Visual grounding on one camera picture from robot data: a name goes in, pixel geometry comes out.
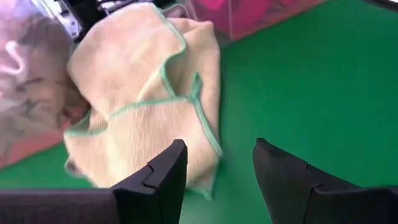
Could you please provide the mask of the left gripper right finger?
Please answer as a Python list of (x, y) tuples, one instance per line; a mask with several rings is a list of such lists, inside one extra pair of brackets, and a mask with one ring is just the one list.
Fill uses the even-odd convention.
[(257, 138), (257, 183), (276, 224), (397, 224), (397, 186), (362, 188)]

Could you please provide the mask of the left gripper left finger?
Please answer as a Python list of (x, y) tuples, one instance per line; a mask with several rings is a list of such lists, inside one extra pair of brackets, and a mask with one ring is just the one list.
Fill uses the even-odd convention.
[(1, 191), (1, 224), (178, 223), (188, 151), (176, 139), (143, 168), (108, 189)]

